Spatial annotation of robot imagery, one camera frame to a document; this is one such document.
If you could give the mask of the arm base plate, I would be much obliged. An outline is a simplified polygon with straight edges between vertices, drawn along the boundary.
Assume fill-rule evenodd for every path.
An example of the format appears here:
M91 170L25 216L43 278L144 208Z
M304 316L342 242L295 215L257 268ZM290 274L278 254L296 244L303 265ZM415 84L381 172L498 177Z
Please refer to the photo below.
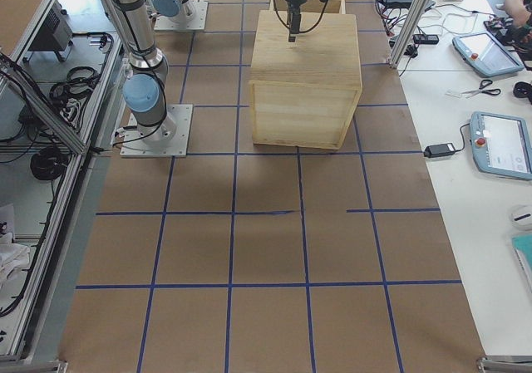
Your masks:
M130 114L128 125L135 129L128 130L124 143L120 144L120 155L124 158L164 158L187 155L190 137L190 125L193 115L191 104L169 104L167 115L157 131L142 125L137 128L133 114Z
M155 9L158 13L156 32L194 32L205 29L207 0L189 0L184 4L170 1L160 3Z

